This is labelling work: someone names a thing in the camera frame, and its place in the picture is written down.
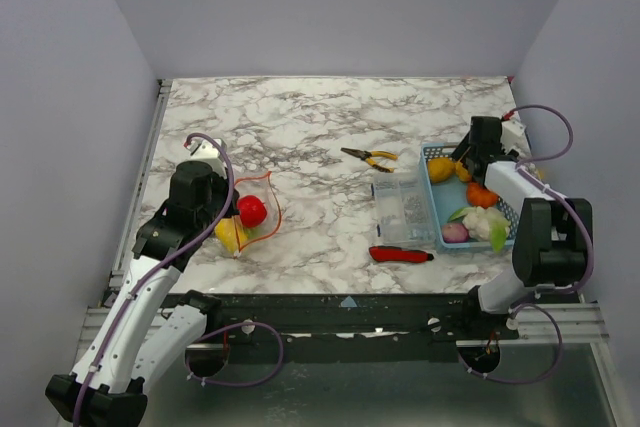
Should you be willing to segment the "green chili pepper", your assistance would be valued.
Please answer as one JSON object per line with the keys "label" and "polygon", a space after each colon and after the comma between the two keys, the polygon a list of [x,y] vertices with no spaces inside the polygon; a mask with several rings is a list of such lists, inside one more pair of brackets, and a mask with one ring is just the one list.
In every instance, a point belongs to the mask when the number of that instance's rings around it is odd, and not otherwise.
{"label": "green chili pepper", "polygon": [[266,230],[261,226],[255,228],[245,227],[244,231],[249,240],[258,239],[266,234]]}

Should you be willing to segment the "red apple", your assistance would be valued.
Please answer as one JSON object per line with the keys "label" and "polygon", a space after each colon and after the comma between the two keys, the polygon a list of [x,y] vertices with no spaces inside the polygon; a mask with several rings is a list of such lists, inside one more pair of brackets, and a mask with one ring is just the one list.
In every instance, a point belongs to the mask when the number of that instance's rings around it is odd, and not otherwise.
{"label": "red apple", "polygon": [[262,200],[255,195],[240,197],[237,210],[244,227],[255,228],[262,224],[267,217],[267,209]]}

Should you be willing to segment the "clear zip bag orange zipper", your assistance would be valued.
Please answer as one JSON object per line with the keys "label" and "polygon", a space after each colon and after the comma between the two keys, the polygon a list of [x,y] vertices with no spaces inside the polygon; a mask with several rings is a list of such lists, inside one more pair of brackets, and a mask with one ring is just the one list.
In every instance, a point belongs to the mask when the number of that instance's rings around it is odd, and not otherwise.
{"label": "clear zip bag orange zipper", "polygon": [[282,209],[272,184],[271,171],[239,178],[234,189],[238,198],[229,209],[229,216],[216,225],[214,235],[227,253],[237,258],[278,232]]}

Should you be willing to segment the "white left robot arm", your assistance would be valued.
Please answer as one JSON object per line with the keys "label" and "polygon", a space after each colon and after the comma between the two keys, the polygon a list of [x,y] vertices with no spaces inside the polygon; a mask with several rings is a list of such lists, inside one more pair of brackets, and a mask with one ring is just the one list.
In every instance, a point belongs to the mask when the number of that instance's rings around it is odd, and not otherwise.
{"label": "white left robot arm", "polygon": [[91,345],[68,374],[51,377],[45,395],[74,426],[137,426],[153,386],[189,344],[214,340],[219,302],[196,291],[180,299],[157,330],[165,298],[235,199],[225,154],[180,163],[168,198],[137,235],[120,292]]}

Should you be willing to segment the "yellow lemon squash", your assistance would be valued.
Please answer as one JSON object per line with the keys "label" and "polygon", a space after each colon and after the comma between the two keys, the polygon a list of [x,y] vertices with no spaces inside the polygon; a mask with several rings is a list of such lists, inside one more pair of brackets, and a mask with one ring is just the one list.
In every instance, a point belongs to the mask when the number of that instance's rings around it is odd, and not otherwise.
{"label": "yellow lemon squash", "polygon": [[216,238],[232,255],[237,256],[249,241],[242,223],[236,218],[223,218],[214,228]]}

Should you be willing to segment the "orange yellow bell pepper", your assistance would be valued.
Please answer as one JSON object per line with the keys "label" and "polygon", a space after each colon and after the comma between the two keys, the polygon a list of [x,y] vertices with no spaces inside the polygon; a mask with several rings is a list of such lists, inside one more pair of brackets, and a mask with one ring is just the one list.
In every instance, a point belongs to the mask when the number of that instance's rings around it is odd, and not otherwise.
{"label": "orange yellow bell pepper", "polygon": [[455,173],[457,178],[463,183],[469,183],[473,177],[461,161],[455,163]]}

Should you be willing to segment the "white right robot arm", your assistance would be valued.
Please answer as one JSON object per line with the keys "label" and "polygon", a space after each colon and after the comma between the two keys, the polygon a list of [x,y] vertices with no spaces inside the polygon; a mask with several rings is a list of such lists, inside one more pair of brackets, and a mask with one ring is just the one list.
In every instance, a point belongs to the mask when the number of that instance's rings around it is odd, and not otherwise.
{"label": "white right robot arm", "polygon": [[568,198],[526,168],[529,162],[506,143],[507,120],[474,116],[454,150],[472,180],[498,195],[518,213],[512,267],[474,287],[465,300],[460,326],[480,339],[496,327],[496,316],[536,293],[573,294],[594,270],[592,206]]}

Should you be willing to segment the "purple onion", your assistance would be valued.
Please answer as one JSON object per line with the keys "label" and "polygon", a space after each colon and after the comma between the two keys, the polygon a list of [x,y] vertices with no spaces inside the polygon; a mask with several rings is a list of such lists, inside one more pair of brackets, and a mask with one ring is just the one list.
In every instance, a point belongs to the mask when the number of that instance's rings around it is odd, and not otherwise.
{"label": "purple onion", "polygon": [[470,238],[468,229],[460,222],[450,222],[443,225],[441,235],[447,244],[466,243]]}

